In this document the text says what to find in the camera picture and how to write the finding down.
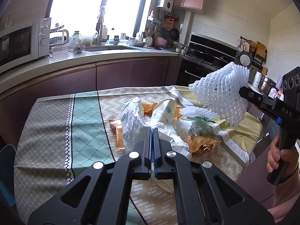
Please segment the person's right hand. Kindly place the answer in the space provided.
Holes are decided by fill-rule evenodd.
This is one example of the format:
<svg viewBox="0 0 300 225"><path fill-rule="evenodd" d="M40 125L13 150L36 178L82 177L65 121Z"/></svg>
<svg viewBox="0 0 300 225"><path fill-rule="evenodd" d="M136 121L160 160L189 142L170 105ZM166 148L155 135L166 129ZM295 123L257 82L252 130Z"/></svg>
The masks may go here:
<svg viewBox="0 0 300 225"><path fill-rule="evenodd" d="M283 160L287 162L287 167L283 177L292 175L299 163L299 153L297 149L279 149L279 135L277 134L271 142L271 149L267 154L266 169L269 173L278 169L279 161Z"/></svg>

